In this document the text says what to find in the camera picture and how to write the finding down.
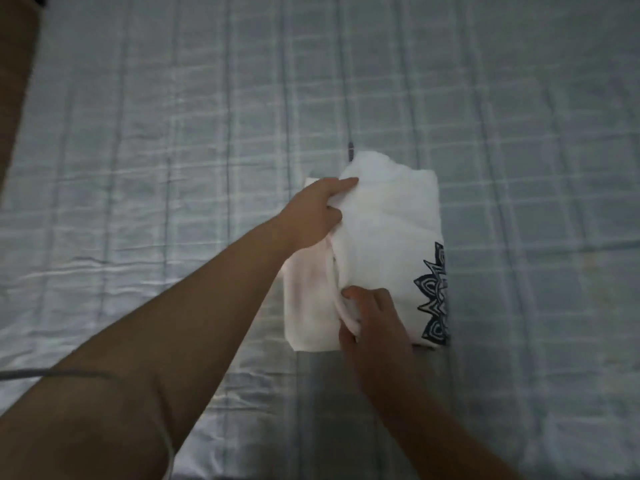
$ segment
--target folded shirt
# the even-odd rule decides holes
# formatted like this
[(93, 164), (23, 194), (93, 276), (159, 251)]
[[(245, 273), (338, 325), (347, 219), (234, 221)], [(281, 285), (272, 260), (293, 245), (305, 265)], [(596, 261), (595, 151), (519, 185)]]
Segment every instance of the folded shirt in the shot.
[(340, 294), (357, 285), (389, 290), (412, 343), (446, 345), (447, 276), (435, 173), (358, 152), (340, 175), (348, 177), (360, 181), (329, 202), (342, 211), (341, 224), (283, 267), (285, 337), (296, 351), (336, 350), (339, 319), (358, 336), (359, 313)]

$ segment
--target gray cord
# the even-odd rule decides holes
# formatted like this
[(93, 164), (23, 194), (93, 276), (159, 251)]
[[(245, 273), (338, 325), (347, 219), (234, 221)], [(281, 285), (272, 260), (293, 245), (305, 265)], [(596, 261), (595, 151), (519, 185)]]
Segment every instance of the gray cord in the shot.
[[(16, 369), (14, 371), (0, 371), (0, 382), (14, 381), (17, 379), (32, 379), (41, 377), (75, 377), (84, 379), (104, 379), (107, 381), (115, 382), (121, 390), (126, 394), (129, 394), (129, 390), (124, 387), (123, 380), (116, 375), (105, 371), (84, 371), (81, 369)], [(163, 476), (163, 480), (170, 480), (171, 473), (173, 471), (173, 459), (175, 457), (175, 451), (173, 450), (173, 443), (171, 436), (164, 426), (164, 421), (155, 413), (149, 411), (146, 408), (142, 408), (147, 417), (151, 420), (151, 423), (156, 427), (157, 432), (164, 441), (168, 453), (168, 465)]]

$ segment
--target black graphic print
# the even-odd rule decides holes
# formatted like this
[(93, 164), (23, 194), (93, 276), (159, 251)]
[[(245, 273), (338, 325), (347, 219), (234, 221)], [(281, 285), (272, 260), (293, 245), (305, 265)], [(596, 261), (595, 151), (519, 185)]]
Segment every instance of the black graphic print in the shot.
[(427, 260), (424, 263), (431, 271), (414, 280), (418, 289), (429, 300), (418, 310), (431, 315), (427, 327), (422, 332), (422, 338), (437, 345), (446, 345), (449, 339), (447, 325), (447, 272), (444, 267), (444, 246), (435, 243), (435, 263)]

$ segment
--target forearm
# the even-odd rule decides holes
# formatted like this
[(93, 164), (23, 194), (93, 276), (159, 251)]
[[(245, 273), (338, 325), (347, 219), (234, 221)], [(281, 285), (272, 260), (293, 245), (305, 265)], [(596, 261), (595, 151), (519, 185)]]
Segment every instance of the forearm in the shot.
[[(94, 336), (56, 368), (110, 372), (123, 380), (130, 396), (153, 397), (155, 404), (139, 404), (137, 412), (142, 407), (157, 406), (178, 449), (220, 384), (291, 252), (278, 222), (272, 219), (185, 280)], [(92, 436), (85, 443), (88, 449), (95, 447), (87, 455), (104, 457), (118, 450), (105, 449), (95, 436), (122, 436), (120, 458), (111, 458), (112, 461), (121, 460), (123, 453), (132, 448), (145, 446), (132, 459), (132, 463), (142, 465), (132, 464), (120, 476), (135, 472), (157, 477), (158, 464), (166, 464), (163, 445), (157, 435), (149, 434), (152, 425), (148, 422), (136, 420), (124, 434), (118, 423), (128, 415), (126, 404), (116, 399), (102, 400), (105, 395), (117, 396), (113, 387), (92, 379), (43, 379), (2, 418), (0, 438), (19, 429), (13, 425), (21, 425), (36, 413), (42, 414), (51, 434), (55, 432), (65, 443), (67, 428), (77, 430), (77, 421), (82, 418), (84, 424), (90, 424), (87, 434)], [(59, 405), (57, 411), (48, 410), (52, 404)], [(40, 435), (46, 436), (47, 432), (40, 430)], [(28, 438), (17, 441), (28, 442)], [(57, 446), (63, 449), (60, 442)]]
[(416, 388), (378, 406), (382, 422), (420, 478), (519, 480), (502, 460), (473, 439), (436, 400)]

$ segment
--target mattress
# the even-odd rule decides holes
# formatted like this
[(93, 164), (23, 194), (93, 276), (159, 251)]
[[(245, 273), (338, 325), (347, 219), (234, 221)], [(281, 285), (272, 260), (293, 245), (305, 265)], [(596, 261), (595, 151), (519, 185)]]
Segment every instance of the mattress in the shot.
[[(637, 478), (639, 7), (51, 0), (0, 213), (0, 367), (52, 365), (351, 141), (438, 175), (460, 421), (530, 478)], [(282, 320), (277, 280), (174, 476), (414, 478), (340, 354), (295, 354)]]

